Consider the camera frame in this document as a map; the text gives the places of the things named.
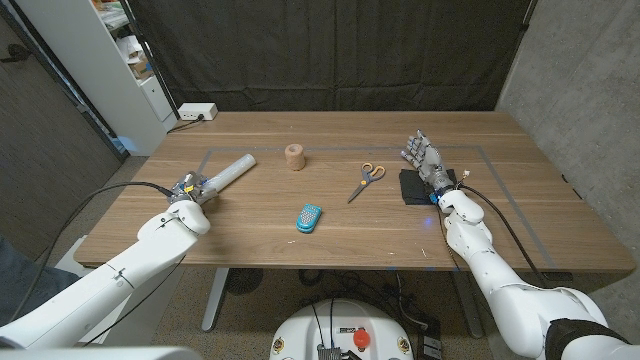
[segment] wooden table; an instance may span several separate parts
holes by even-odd
[[[246,153],[257,165],[203,206],[211,231],[183,263],[216,267],[451,270],[455,267],[432,206],[406,206],[400,157],[417,129],[445,164],[471,170],[465,183],[504,212],[540,270],[628,272],[631,255],[503,113],[314,112],[220,113],[214,121],[167,136],[134,180],[172,186],[189,170],[213,176]],[[302,144],[307,164],[287,168],[284,148]],[[347,198],[360,165],[383,165],[384,179]],[[498,216],[482,200],[499,253],[529,267]],[[306,203],[323,208],[312,234],[295,228]],[[150,189],[127,188],[75,254],[104,263],[136,241],[138,229],[167,208]],[[466,267],[458,258],[458,264]]]

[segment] wall outlet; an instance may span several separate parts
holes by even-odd
[[[218,113],[215,103],[184,103],[178,109],[182,120],[198,120],[200,114],[204,115],[204,120],[213,120]]]

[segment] scissor blade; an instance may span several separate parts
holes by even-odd
[[[349,200],[347,200],[347,204],[351,202],[351,200],[353,200],[356,196],[358,196],[358,194],[360,194],[360,192],[366,188],[367,185],[360,185],[358,186],[358,188],[356,189],[356,191],[353,192],[353,194],[351,194],[351,196],[349,197]]]

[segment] red button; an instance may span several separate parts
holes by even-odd
[[[353,333],[353,343],[356,344],[359,348],[365,348],[369,346],[371,342],[371,338],[369,337],[369,333],[364,329],[360,329]]]

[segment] white tube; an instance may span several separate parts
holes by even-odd
[[[211,189],[215,189],[216,192],[220,192],[233,180],[251,169],[255,164],[256,159],[254,159],[251,154],[247,154],[231,164],[228,168],[222,170],[218,175],[209,179],[209,181],[202,185],[202,189],[204,192],[208,192]]]

